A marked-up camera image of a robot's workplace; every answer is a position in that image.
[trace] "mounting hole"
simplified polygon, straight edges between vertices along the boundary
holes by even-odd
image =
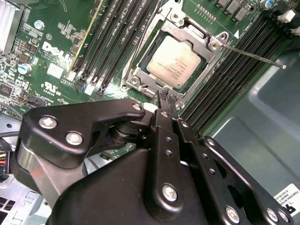
[[[165,151],[165,154],[166,154],[168,157],[172,157],[172,156],[173,156],[173,153],[172,153],[170,150]]]
[[[254,6],[251,6],[251,7],[249,8],[249,12],[250,12],[250,13],[254,12],[254,10],[255,10],[255,7],[254,7]]]
[[[210,169],[210,173],[211,173],[212,175],[216,175],[216,171],[215,171],[214,169]]]
[[[226,38],[227,38],[227,34],[222,34],[222,35],[221,35],[221,39],[222,39],[222,40],[225,40]]]
[[[169,143],[172,142],[172,139],[171,139],[170,137],[166,137],[165,140],[166,140],[167,142],[169,142]]]

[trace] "metal socket frame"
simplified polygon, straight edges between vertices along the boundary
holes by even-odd
[[[198,34],[193,32],[188,27],[180,28],[179,22],[173,22],[173,16],[176,14],[178,17],[177,20],[181,19],[188,21],[191,25],[199,30],[204,35],[200,37]],[[173,90],[173,87],[169,84],[159,80],[159,78],[154,78],[141,70],[141,68],[137,65],[133,72],[130,73],[128,77],[123,78],[123,82],[121,85],[127,85],[131,88],[134,88],[146,96],[154,97],[155,93],[158,90],[169,90],[169,94],[174,94],[178,97],[176,102],[176,108],[181,109],[185,106],[186,102],[190,99],[190,97],[194,94],[195,90],[199,85],[203,82],[203,80],[207,77],[207,75],[212,71],[214,66],[217,64],[222,55],[222,45],[226,44],[229,38],[229,34],[227,32],[221,32],[217,36],[213,36],[206,29],[204,29],[201,25],[197,24],[193,19],[191,19],[184,12],[179,10],[178,8],[173,8],[167,15],[166,11],[162,10],[160,14],[154,18],[152,24],[150,25],[149,30],[147,31],[146,38],[149,37],[150,33],[153,31],[154,27],[158,23],[159,20],[164,21],[162,28],[156,33],[153,38],[151,44],[143,55],[142,59],[146,56],[146,54],[151,49],[152,44],[155,42],[158,34],[160,32],[166,32],[171,36],[175,37],[179,41],[189,41],[193,44],[193,50],[199,56],[204,58],[207,62],[205,69],[201,72],[197,80],[191,85],[186,93],[178,93]]]

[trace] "capacitor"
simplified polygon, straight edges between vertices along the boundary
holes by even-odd
[[[32,71],[31,65],[24,63],[22,65],[19,65],[18,72],[22,75],[29,74]]]
[[[41,20],[36,20],[33,25],[37,30],[44,30],[45,28],[45,24]]]
[[[264,9],[264,10],[269,10],[273,6],[273,1],[271,0],[263,0],[259,3],[259,7]]]

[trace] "gray metal panel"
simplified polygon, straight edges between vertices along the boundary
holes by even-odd
[[[210,134],[272,196],[300,189],[300,56],[279,59],[287,69],[270,67]]]

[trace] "motherboard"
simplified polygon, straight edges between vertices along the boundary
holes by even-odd
[[[168,90],[202,133],[269,66],[224,46],[275,60],[300,35],[299,11],[297,0],[0,0],[1,111]]]

